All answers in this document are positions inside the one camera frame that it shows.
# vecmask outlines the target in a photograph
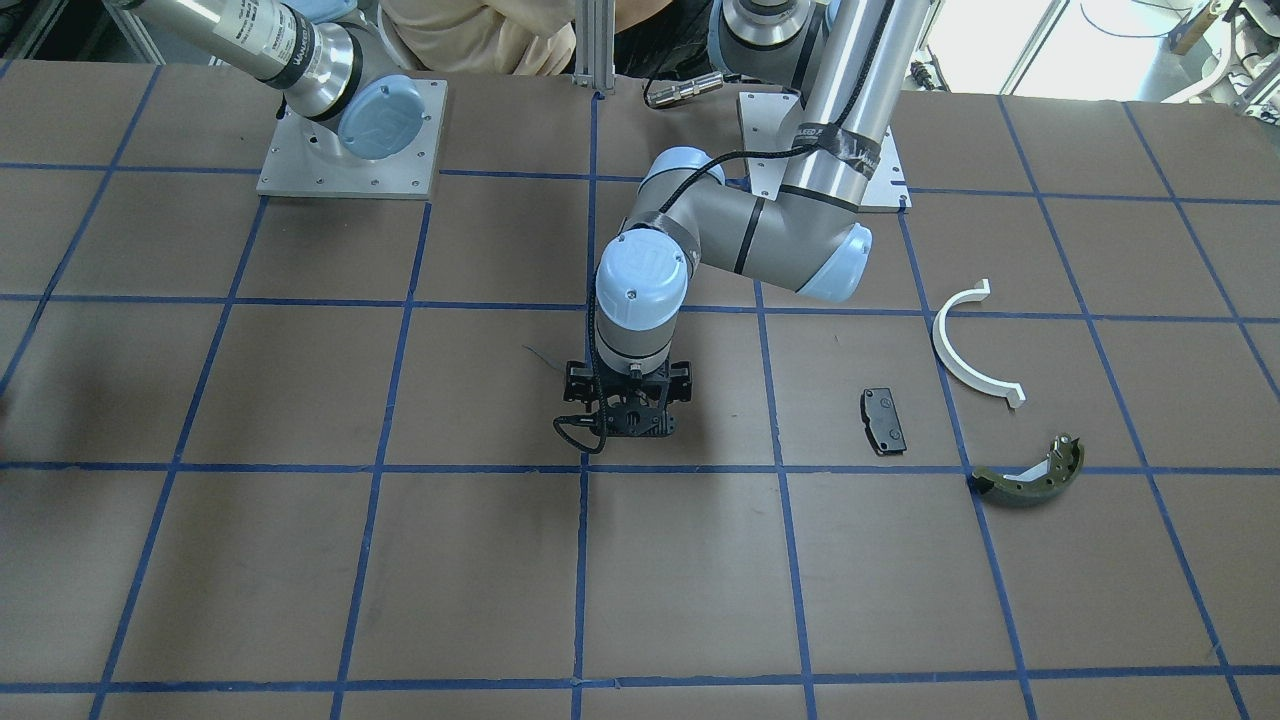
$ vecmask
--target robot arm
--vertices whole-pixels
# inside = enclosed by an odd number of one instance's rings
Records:
[[[773,199],[727,187],[713,168],[753,156],[742,151],[712,160],[675,147],[658,156],[596,269],[593,368],[567,369],[564,398],[595,410],[559,418],[557,429],[588,427],[599,447],[609,436],[675,430],[666,405],[689,400],[691,375],[668,355],[700,263],[831,302],[852,295],[872,246],[859,204],[928,8],[929,0],[836,0],[826,12],[812,0],[716,1],[713,61],[801,90],[804,101],[778,128],[791,150],[772,154],[790,156],[782,184]],[[820,63],[810,61],[814,53]]]
[[[308,19],[278,0],[106,1],[283,90],[289,108],[333,132],[355,158],[394,155],[422,127],[417,88],[355,3],[310,3],[325,6]]]

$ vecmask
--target white curved plastic part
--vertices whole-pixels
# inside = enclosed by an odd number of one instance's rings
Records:
[[[956,348],[951,346],[951,338],[947,337],[947,313],[961,302],[978,302],[979,300],[986,300],[988,295],[991,295],[991,282],[987,278],[982,278],[982,282],[975,284],[973,290],[957,292],[942,305],[938,315],[933,318],[933,351],[938,354],[938,359],[942,360],[942,364],[947,366],[947,370],[951,370],[951,374],[957,380],[978,392],[1004,397],[1010,407],[1018,409],[1027,402],[1027,393],[1023,392],[1023,386],[997,380],[974,370],[973,365],[965,363],[956,354]]]

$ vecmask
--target label on robot arm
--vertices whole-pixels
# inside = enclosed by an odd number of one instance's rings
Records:
[[[230,0],[214,33],[255,55],[288,63],[297,24],[293,13],[275,0]]]

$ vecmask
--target table surface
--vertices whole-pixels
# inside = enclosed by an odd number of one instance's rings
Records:
[[[431,202],[268,200],[246,76],[0,65],[0,716],[1280,716],[1249,120],[904,94],[914,208],[864,215],[852,300],[700,270],[680,430],[586,457],[543,357],[582,356],[653,156],[740,145],[735,94],[447,79]],[[951,336],[1016,411],[932,352],[982,278]],[[1069,492],[970,495],[1060,432]]]

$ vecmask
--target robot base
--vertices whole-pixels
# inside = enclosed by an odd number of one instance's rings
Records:
[[[608,437],[667,437],[676,432],[676,419],[667,413],[669,402],[689,402],[694,377],[689,363],[663,363],[643,377],[623,375],[600,365],[600,387],[604,391],[604,433]],[[600,398],[595,393],[595,375],[586,364],[570,360],[564,365],[564,402],[585,402],[588,409]],[[599,437],[594,413],[579,415],[575,425],[589,428]]]
[[[797,102],[791,92],[739,92],[737,115],[742,124],[742,147],[773,152],[791,146],[795,128],[782,128],[782,123]],[[751,193],[773,200],[778,196],[787,160],[748,160]],[[884,132],[881,143],[881,161],[867,186],[859,209],[863,213],[897,213],[911,206],[911,193],[906,190],[906,176],[897,156],[893,131]]]
[[[448,83],[415,78],[413,85],[426,104],[422,129],[404,150],[381,160],[362,160],[351,155],[340,147],[335,135],[285,110],[275,124],[271,149],[262,161],[257,193],[429,200]]]

